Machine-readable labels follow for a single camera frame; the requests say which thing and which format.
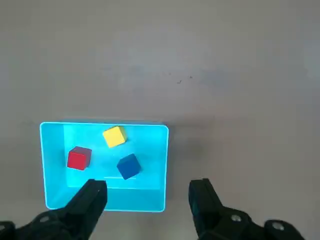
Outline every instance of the blue cube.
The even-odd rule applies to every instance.
[[[124,180],[137,175],[141,170],[141,166],[134,154],[130,154],[122,158],[116,167],[118,168]]]

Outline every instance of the red cube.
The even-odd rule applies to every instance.
[[[71,151],[69,151],[68,155],[68,168],[85,170],[86,167],[90,164],[92,150],[89,148],[84,148],[80,146],[76,146]]]

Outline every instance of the blue plastic bin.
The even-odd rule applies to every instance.
[[[123,126],[127,141],[109,148],[103,131]],[[104,210],[163,212],[169,129],[163,124],[43,122],[40,125],[45,204],[64,207],[88,179],[105,180],[108,202]],[[92,149],[90,165],[80,171],[67,167],[75,146]],[[117,169],[120,159],[135,154],[141,172],[124,180]]]

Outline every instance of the screw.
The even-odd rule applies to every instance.
[[[49,217],[48,216],[43,216],[42,218],[40,218],[39,222],[40,223],[45,223],[46,221],[49,220]]]
[[[234,222],[241,222],[241,217],[238,215],[232,215],[231,220]]]
[[[276,221],[272,223],[272,227],[280,231],[285,230],[285,227],[280,222],[276,222]]]

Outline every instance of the cube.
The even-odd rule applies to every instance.
[[[68,168],[85,170],[90,164],[92,150],[85,147],[76,146],[68,154]]]
[[[141,166],[134,154],[122,158],[116,166],[124,180],[127,180],[141,171]]]
[[[127,140],[127,135],[123,126],[114,126],[103,132],[103,137],[109,148],[123,144]]]

